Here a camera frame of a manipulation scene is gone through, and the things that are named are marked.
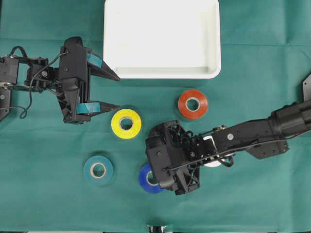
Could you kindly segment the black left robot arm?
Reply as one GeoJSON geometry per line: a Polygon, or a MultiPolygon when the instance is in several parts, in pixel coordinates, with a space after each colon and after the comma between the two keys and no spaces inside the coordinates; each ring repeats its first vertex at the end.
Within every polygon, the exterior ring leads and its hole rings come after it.
{"type": "Polygon", "coordinates": [[[14,106],[12,91],[50,91],[56,95],[67,124],[83,124],[91,117],[118,109],[118,105],[90,100],[90,79],[98,76],[120,81],[119,76],[95,54],[84,47],[82,38],[65,40],[60,53],[52,60],[27,56],[21,46],[0,59],[0,117],[4,119],[14,106]]]}

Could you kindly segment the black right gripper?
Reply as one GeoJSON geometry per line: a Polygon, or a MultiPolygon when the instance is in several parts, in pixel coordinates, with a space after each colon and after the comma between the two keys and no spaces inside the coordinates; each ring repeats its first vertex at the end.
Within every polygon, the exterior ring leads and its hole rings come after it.
{"type": "Polygon", "coordinates": [[[145,140],[146,155],[155,180],[161,189],[176,195],[200,188],[200,167],[186,165],[196,159],[190,155],[193,150],[182,144],[189,138],[179,121],[172,120],[151,128],[145,140]]]}

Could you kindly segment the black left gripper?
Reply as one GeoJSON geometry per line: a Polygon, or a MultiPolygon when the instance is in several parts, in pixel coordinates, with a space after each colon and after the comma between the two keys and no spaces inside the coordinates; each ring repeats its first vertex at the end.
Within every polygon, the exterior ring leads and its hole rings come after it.
{"type": "Polygon", "coordinates": [[[59,61],[59,68],[56,72],[57,100],[59,102],[63,122],[67,124],[83,124],[90,121],[87,114],[101,114],[119,109],[119,105],[100,101],[86,100],[87,81],[90,74],[114,81],[120,81],[120,77],[96,54],[88,53],[83,46],[82,38],[79,36],[70,37],[65,40],[61,47],[63,54],[59,61]]]}

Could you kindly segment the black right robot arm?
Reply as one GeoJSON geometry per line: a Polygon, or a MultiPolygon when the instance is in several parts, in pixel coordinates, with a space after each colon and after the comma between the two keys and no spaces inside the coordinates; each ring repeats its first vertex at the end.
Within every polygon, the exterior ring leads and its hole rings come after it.
{"type": "Polygon", "coordinates": [[[177,120],[153,127],[146,139],[146,155],[161,189],[176,195],[200,187],[200,167],[218,162],[234,163],[239,151],[257,159],[286,153],[288,140],[311,130],[311,80],[302,82],[303,102],[285,105],[268,118],[246,121],[232,127],[219,126],[195,135],[177,120]]]}

